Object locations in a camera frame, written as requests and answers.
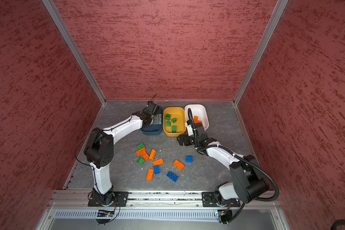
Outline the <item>teal plastic bin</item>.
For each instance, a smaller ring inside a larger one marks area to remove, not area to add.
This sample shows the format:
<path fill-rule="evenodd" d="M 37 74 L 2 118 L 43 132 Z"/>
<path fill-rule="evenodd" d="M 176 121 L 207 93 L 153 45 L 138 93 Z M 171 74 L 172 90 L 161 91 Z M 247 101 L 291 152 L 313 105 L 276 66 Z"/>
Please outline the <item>teal plastic bin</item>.
<path fill-rule="evenodd" d="M 160 109 L 159 114 L 162 114 L 163 116 L 162 108 Z M 155 136 L 161 134 L 161 132 L 163 131 L 163 119 L 161 125 L 155 125 L 153 122 L 150 126 L 141 128 L 141 131 L 146 136 Z"/>

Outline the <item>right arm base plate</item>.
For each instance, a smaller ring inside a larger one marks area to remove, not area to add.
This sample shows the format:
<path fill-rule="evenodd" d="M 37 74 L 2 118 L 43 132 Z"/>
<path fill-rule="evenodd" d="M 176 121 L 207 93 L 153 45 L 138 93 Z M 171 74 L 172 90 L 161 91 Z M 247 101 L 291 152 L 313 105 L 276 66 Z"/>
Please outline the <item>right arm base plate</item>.
<path fill-rule="evenodd" d="M 240 202 L 236 199 L 224 199 L 218 192 L 202 192 L 203 207 L 240 207 Z"/>

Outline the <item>large blue lego bottom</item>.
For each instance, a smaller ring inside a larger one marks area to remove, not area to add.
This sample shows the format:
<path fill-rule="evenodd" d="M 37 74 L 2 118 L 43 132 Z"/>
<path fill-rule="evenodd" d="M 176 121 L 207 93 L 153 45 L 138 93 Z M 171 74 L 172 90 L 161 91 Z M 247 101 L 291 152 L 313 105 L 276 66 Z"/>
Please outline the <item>large blue lego bottom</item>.
<path fill-rule="evenodd" d="M 173 182 L 176 182 L 178 180 L 178 176 L 171 171 L 168 172 L 167 177 Z"/>

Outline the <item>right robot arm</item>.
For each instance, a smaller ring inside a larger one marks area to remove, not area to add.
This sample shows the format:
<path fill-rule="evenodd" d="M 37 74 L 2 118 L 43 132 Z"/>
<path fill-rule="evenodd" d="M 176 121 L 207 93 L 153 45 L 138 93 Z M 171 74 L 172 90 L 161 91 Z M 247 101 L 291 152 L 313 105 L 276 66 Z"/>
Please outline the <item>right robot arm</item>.
<path fill-rule="evenodd" d="M 269 202 L 276 200 L 279 189 L 275 181 L 258 165 L 253 155 L 236 154 L 222 146 L 216 139 L 208 137 L 201 123 L 186 122 L 187 133 L 179 135 L 181 146 L 193 145 L 201 155 L 207 155 L 229 169 L 231 181 L 215 188 L 216 202 L 222 205 L 230 199 L 245 204 L 253 200 Z"/>

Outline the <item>yellow plastic bin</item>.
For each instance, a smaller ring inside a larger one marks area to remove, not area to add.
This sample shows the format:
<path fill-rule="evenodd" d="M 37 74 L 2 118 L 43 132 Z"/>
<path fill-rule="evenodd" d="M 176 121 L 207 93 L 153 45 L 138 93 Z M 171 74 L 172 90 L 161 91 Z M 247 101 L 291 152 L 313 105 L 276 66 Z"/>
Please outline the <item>yellow plastic bin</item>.
<path fill-rule="evenodd" d="M 177 118 L 177 122 L 173 123 L 171 119 L 169 120 L 171 122 L 171 126 L 168 127 L 166 125 L 167 120 L 165 119 L 166 114 L 171 115 L 172 118 Z M 163 130 L 168 137 L 178 137 L 179 135 L 182 135 L 186 131 L 186 117 L 185 117 L 185 111 L 181 107 L 168 107 L 163 112 Z M 177 126 L 177 132 L 172 133 L 172 126 Z"/>

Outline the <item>white plastic bin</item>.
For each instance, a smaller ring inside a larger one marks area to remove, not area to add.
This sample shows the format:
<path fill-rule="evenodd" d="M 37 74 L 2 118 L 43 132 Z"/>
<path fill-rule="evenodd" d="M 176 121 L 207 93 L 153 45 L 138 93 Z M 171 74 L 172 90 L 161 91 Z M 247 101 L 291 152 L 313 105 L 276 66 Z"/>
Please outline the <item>white plastic bin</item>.
<path fill-rule="evenodd" d="M 207 115 L 206 108 L 201 104 L 188 104 L 185 106 L 185 116 L 186 122 L 189 120 L 188 118 L 188 109 L 191 109 L 192 115 L 197 116 L 199 121 L 202 121 L 202 125 L 204 130 L 206 131 L 209 128 L 209 119 Z"/>

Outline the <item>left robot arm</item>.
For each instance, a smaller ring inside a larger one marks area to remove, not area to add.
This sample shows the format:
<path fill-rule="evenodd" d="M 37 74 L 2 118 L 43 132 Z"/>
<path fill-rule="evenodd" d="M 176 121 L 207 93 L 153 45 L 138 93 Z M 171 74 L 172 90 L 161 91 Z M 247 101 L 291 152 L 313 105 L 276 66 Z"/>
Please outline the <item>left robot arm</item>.
<path fill-rule="evenodd" d="M 126 120 L 107 128 L 94 128 L 91 131 L 84 148 L 84 155 L 94 177 L 91 201 L 104 207 L 117 203 L 110 175 L 114 145 L 128 134 L 149 127 L 155 120 L 158 120 L 161 111 L 159 105 L 148 101 L 142 111 L 132 113 Z"/>

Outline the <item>orange lego bottom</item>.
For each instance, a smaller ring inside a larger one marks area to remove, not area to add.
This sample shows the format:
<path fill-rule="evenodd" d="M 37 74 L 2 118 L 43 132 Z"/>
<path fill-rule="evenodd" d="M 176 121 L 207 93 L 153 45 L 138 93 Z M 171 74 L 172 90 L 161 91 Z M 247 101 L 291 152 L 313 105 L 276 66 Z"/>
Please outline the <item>orange lego bottom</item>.
<path fill-rule="evenodd" d="M 153 175 L 154 175 L 154 170 L 153 170 L 153 169 L 149 169 L 149 170 L 148 170 L 148 173 L 147 173 L 146 180 L 147 180 L 147 181 L 152 181 Z"/>

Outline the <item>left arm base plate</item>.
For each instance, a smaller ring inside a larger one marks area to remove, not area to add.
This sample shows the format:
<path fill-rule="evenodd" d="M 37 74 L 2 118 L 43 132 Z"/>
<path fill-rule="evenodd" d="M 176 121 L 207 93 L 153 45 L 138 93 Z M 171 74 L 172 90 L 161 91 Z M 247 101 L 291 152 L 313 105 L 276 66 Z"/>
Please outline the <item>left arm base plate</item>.
<path fill-rule="evenodd" d="M 100 195 L 97 192 L 91 192 L 88 201 L 88 207 L 125 207 L 128 201 L 129 192 L 116 191 L 112 194 Z"/>

